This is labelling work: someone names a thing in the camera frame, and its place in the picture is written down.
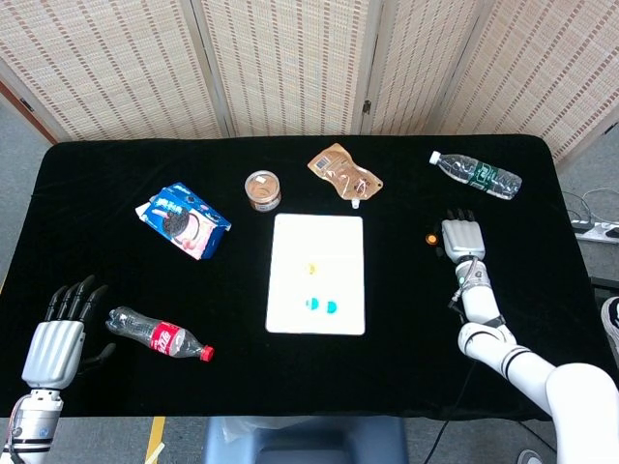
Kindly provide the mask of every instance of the bottle cap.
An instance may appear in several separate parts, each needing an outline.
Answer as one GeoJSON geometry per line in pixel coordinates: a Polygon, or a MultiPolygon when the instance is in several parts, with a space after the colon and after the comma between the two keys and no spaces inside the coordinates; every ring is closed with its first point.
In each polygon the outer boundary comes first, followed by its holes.
{"type": "Polygon", "coordinates": [[[441,158],[440,152],[432,152],[432,156],[429,157],[429,163],[430,164],[436,164],[436,163],[438,163],[438,160],[440,158],[441,158]]]}
{"type": "Polygon", "coordinates": [[[202,353],[200,354],[200,360],[205,361],[206,363],[213,358],[215,354],[215,349],[212,346],[205,346],[202,348],[202,353]]]}

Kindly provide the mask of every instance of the plastic bottle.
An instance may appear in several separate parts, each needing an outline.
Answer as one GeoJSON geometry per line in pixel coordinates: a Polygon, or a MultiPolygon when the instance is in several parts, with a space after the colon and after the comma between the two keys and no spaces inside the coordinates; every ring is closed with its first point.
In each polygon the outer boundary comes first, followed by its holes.
{"type": "Polygon", "coordinates": [[[208,362],[215,354],[213,347],[202,345],[193,333],[169,322],[146,317],[126,306],[109,311],[105,325],[113,334],[132,338],[172,358],[197,357],[208,362]]]}
{"type": "Polygon", "coordinates": [[[514,198],[522,185],[522,179],[516,174],[465,155],[432,152],[429,162],[436,164],[452,179],[504,200],[514,198]]]}

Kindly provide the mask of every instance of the oreo package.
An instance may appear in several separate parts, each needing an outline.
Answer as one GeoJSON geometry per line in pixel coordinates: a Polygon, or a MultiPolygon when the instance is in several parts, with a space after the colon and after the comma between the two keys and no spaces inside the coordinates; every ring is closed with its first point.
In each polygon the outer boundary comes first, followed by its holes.
{"type": "Polygon", "coordinates": [[[146,222],[194,259],[208,259],[231,224],[199,196],[178,182],[162,188],[135,208],[146,222]]]}

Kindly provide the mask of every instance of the red label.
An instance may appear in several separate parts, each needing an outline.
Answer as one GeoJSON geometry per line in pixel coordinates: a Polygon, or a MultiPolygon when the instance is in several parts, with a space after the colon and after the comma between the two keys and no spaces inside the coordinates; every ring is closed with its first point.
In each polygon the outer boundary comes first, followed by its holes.
{"type": "Polygon", "coordinates": [[[151,349],[169,355],[172,340],[180,330],[181,328],[174,324],[160,322],[153,330],[153,335],[151,336],[151,349]]]}

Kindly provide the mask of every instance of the table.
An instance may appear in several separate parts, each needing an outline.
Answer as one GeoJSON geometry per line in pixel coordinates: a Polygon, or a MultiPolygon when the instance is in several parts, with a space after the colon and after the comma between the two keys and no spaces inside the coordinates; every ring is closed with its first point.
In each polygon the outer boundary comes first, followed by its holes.
{"type": "Polygon", "coordinates": [[[386,414],[454,419],[544,418],[520,392],[478,366],[453,411],[470,361],[447,308],[454,265],[425,235],[448,208],[481,224],[497,302],[518,341],[552,363],[595,364],[616,377],[548,148],[526,135],[316,136],[62,143],[44,157],[0,296],[6,414],[27,391],[19,375],[52,293],[95,274],[109,285],[85,356],[112,358],[65,391],[65,416],[386,414]],[[384,188],[354,211],[307,163],[341,143],[384,188]],[[504,201],[428,164],[463,153],[520,175],[504,201]],[[244,181],[280,177],[272,213],[250,208],[244,181]],[[138,220],[134,207],[181,181],[232,223],[211,260],[194,261],[138,220]],[[364,220],[366,333],[287,335],[264,329],[276,213],[364,220]],[[166,358],[108,333],[106,313],[128,305],[191,330],[216,348],[208,364],[166,358]]]}

